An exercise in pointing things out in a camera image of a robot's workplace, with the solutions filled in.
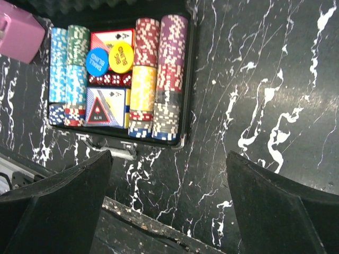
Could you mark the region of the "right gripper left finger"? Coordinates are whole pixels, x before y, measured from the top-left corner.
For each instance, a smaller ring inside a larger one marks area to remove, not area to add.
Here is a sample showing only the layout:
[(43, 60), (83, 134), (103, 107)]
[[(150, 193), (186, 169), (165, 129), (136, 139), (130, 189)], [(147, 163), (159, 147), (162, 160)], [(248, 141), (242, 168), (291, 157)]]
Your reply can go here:
[(1, 195), (1, 253), (89, 253), (112, 170), (109, 151)]

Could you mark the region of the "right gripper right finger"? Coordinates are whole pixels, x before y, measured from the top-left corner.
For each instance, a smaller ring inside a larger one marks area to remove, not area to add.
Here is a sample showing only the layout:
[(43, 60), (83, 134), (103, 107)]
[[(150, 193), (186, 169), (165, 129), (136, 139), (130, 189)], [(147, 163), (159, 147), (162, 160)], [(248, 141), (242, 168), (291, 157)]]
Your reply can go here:
[(227, 181), (245, 253), (338, 253), (338, 195), (230, 151)]

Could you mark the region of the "triangular all-in button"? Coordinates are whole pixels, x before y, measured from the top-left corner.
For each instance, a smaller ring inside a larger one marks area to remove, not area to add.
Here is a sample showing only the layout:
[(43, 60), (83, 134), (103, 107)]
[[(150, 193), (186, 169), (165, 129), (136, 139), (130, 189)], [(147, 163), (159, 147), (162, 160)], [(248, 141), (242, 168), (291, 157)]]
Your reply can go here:
[(98, 97), (94, 101), (93, 107), (87, 119), (87, 123), (89, 124), (110, 123), (110, 118)]

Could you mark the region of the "blue playing card deck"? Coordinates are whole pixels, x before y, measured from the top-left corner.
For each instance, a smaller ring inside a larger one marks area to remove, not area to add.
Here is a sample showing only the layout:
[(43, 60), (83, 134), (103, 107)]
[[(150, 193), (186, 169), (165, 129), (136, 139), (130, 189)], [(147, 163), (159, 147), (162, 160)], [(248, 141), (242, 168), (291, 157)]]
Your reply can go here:
[[(130, 93), (131, 90), (128, 88), (100, 88), (100, 87), (89, 87), (87, 88), (87, 99), (86, 99), (86, 117), (85, 126), (94, 127), (113, 127), (126, 129), (129, 125), (130, 117)], [(99, 98), (103, 104), (109, 118), (110, 123), (103, 124), (89, 124), (87, 119), (90, 111), (93, 107), (96, 98)]]

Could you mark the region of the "blue small blind button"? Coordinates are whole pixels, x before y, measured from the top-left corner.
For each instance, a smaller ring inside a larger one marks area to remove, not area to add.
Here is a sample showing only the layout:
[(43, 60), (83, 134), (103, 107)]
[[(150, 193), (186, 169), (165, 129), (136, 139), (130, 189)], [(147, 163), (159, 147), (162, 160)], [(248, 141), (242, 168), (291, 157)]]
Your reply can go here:
[(109, 68), (109, 56), (106, 50), (94, 48), (89, 51), (86, 57), (86, 69), (94, 77), (106, 74)]

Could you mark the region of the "yellow big blind button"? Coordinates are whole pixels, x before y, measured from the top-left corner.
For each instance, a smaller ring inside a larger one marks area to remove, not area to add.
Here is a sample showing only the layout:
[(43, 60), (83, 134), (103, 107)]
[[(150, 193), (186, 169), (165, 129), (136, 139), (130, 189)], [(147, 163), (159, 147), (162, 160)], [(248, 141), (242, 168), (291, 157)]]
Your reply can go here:
[(132, 68), (133, 60), (134, 50), (124, 41), (117, 42), (109, 53), (110, 68), (118, 74), (128, 72)]

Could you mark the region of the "red playing card deck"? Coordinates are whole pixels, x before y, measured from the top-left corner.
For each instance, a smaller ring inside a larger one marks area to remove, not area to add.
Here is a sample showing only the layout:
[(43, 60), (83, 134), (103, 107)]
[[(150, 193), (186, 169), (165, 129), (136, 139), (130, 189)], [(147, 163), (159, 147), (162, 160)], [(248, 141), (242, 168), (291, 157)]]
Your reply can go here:
[(92, 32), (90, 49), (101, 48), (109, 53), (113, 46), (119, 41), (123, 41), (133, 48), (134, 40), (135, 29), (133, 28)]

